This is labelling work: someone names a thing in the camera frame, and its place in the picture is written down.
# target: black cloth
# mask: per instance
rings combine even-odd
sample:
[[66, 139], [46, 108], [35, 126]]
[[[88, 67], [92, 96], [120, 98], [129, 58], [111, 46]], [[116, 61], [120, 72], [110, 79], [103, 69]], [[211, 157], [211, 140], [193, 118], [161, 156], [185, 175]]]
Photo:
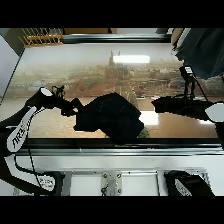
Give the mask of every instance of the black cloth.
[[208, 79], [224, 72], [224, 28], [192, 28], [177, 58], [192, 67], [197, 77]]

